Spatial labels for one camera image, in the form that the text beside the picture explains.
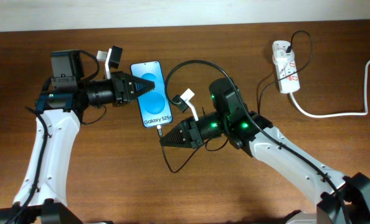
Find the power outlet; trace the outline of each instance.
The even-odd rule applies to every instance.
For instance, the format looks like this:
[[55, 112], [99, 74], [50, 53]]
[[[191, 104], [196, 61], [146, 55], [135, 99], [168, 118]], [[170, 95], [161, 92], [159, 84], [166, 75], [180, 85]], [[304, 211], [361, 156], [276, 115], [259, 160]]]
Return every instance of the power outlet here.
[[300, 89], [300, 82], [298, 81], [298, 75], [295, 63], [295, 53], [292, 50], [290, 53], [286, 53], [286, 49], [290, 46], [290, 43], [285, 40], [277, 40], [272, 44], [272, 60], [277, 70], [277, 78], [281, 79], [287, 75], [293, 75], [279, 81], [279, 90], [281, 93], [293, 93]]

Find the wooden tabletop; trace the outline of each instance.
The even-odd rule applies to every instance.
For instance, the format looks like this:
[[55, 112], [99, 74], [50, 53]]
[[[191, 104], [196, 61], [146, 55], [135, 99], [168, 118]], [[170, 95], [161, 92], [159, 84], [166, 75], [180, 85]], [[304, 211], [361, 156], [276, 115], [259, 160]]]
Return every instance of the wooden tabletop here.
[[[96, 54], [117, 45], [124, 49], [119, 69], [128, 73], [132, 63], [159, 60], [167, 75], [185, 60], [208, 60], [235, 80], [248, 107], [256, 111], [257, 90], [276, 77], [272, 42], [290, 40], [299, 29], [314, 39], [313, 61], [299, 73], [299, 104], [314, 114], [362, 111], [370, 21], [0, 33], [0, 208], [12, 205], [27, 170], [36, 122], [24, 107], [33, 106], [52, 74], [52, 51]], [[310, 53], [306, 36], [295, 38], [294, 51], [301, 67]], [[83, 61], [86, 75], [92, 73], [95, 64], [85, 57]], [[202, 106], [211, 112], [208, 86], [221, 77], [205, 65], [188, 65], [171, 79], [169, 94], [191, 88], [199, 114]], [[370, 67], [368, 100], [367, 116], [311, 119], [272, 86], [263, 98], [262, 115], [319, 161], [370, 178]], [[191, 115], [172, 111], [174, 121], [164, 131]], [[90, 108], [84, 120], [100, 113]], [[278, 172], [229, 144], [217, 152], [200, 150], [180, 173], [172, 174], [158, 140], [154, 128], [142, 126], [137, 103], [108, 105], [105, 118], [82, 126], [74, 142], [67, 177], [69, 209], [85, 222], [117, 223], [224, 223], [284, 217], [298, 209], [315, 212], [315, 205]], [[215, 140], [210, 147], [224, 141]], [[166, 152], [178, 167], [192, 150]]]

